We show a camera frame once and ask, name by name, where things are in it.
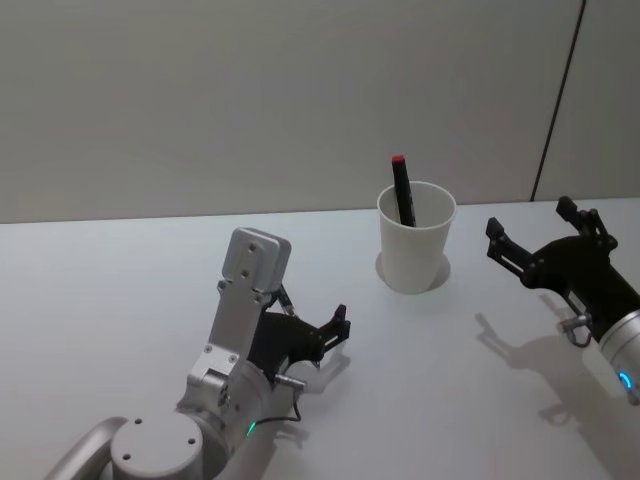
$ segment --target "marker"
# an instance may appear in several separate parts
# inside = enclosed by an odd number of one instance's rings
[[[404,155],[394,156],[391,159],[391,167],[393,168],[393,184],[398,202],[398,213],[400,213],[400,223],[407,227],[415,227],[416,217],[413,214],[411,184]]]

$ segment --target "blue led light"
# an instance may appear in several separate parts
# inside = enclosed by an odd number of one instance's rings
[[[620,378],[620,381],[625,386],[625,388],[627,390],[631,390],[631,388],[633,387],[633,383],[631,382],[631,377],[624,372],[618,372],[618,377]]]

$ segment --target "table surface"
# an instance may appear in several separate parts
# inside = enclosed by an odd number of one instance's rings
[[[600,210],[640,286],[640,199],[579,205]],[[377,275],[373,210],[2,225],[0,478],[41,478],[103,418],[173,408],[238,226],[292,242],[285,285],[305,320],[345,303],[352,329],[319,373],[298,367],[318,391],[302,423],[260,427],[225,479],[635,478],[640,411],[597,345],[570,346],[561,299],[486,257],[490,216],[535,250],[572,233],[554,210],[461,207],[450,275],[417,296]]]

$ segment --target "wall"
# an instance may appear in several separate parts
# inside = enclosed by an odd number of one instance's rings
[[[536,199],[640,196],[640,3],[589,0]]]
[[[0,222],[528,199],[578,6],[4,0]]]

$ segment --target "cup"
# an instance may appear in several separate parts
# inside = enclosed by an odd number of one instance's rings
[[[397,292],[415,294],[426,292],[438,273],[456,200],[433,183],[410,183],[416,227],[400,223],[393,185],[378,197],[378,213],[384,279]]]

